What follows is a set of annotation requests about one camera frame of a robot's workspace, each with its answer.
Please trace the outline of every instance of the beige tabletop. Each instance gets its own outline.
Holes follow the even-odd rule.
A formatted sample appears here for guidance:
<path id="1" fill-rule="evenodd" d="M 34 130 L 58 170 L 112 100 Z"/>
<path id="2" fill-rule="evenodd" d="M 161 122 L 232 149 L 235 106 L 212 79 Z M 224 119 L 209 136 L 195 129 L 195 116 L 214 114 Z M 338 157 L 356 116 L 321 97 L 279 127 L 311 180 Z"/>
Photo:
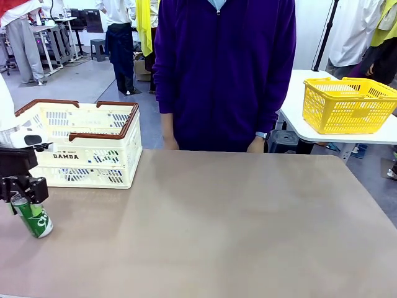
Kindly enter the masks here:
<path id="1" fill-rule="evenodd" d="M 0 204 L 1 294 L 397 297 L 397 231 L 336 157 L 146 150 L 130 190 L 50 195 L 41 240 Z"/>

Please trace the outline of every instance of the wristwatch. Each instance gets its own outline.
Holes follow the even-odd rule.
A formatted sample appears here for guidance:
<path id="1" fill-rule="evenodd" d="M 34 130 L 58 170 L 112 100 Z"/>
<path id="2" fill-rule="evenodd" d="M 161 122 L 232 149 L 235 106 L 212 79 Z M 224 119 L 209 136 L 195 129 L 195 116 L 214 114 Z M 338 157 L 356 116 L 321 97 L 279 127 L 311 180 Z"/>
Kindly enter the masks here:
<path id="1" fill-rule="evenodd" d="M 267 141 L 270 138 L 269 132 L 256 132 L 255 135 L 257 137 L 263 138 L 265 141 Z"/>

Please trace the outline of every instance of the zipper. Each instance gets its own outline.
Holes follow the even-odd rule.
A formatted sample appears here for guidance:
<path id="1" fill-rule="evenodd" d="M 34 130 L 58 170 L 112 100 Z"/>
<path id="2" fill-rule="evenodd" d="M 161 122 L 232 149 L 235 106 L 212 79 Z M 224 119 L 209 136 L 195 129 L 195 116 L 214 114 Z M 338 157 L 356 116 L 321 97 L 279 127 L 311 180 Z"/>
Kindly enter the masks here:
<path id="1" fill-rule="evenodd" d="M 213 85 L 212 85 L 212 106 L 211 106 L 211 123 L 213 123 L 213 117 L 214 117 L 214 111 L 215 111 L 215 88 L 216 88 L 216 79 L 218 77 L 218 65 L 217 65 L 217 61 L 218 61 L 218 52 L 219 52 L 219 30 L 220 30 L 220 15 L 221 12 L 220 10 L 216 11 L 216 35 L 215 35 L 215 40 L 216 40 L 216 44 L 215 44 L 215 63 L 214 63 L 214 80 L 213 80 Z"/>

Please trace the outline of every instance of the yellow vest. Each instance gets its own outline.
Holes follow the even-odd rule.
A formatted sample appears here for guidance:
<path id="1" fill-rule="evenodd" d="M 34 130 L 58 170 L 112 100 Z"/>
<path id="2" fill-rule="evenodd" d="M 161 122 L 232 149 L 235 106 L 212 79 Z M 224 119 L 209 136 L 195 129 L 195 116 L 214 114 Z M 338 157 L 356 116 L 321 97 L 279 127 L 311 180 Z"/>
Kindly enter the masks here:
<path id="1" fill-rule="evenodd" d="M 150 22 L 150 0 L 136 0 L 136 29 L 141 40 L 142 52 L 144 56 L 148 56 L 153 52 Z"/>
<path id="2" fill-rule="evenodd" d="M 396 21 L 395 21 L 393 28 L 390 31 L 385 31 L 385 30 L 379 29 L 380 22 L 383 20 L 383 18 L 387 15 L 387 13 L 390 11 L 390 9 L 395 4 L 397 4 L 397 0 L 387 0 L 386 1 L 386 6 L 385 6 L 385 9 L 383 10 L 382 17 L 380 18 L 378 26 L 375 30 L 375 34 L 373 35 L 373 38 L 372 38 L 371 47 L 378 47 L 385 40 L 397 37 L 397 22 Z"/>

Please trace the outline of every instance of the plastic crate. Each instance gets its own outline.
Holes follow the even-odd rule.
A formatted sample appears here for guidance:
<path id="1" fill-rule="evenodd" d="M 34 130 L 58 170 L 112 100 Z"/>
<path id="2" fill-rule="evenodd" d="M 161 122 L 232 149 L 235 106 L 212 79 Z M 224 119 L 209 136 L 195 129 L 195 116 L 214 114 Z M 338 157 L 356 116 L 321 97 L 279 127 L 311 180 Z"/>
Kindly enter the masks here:
<path id="1" fill-rule="evenodd" d="M 53 187 L 127 189 L 142 153 L 138 104 L 37 99 L 16 112 L 20 125 L 48 133 L 55 151 L 30 171 Z"/>
<path id="2" fill-rule="evenodd" d="M 375 133 L 397 107 L 397 91 L 371 79 L 308 79 L 305 85 L 303 118 L 318 133 Z"/>

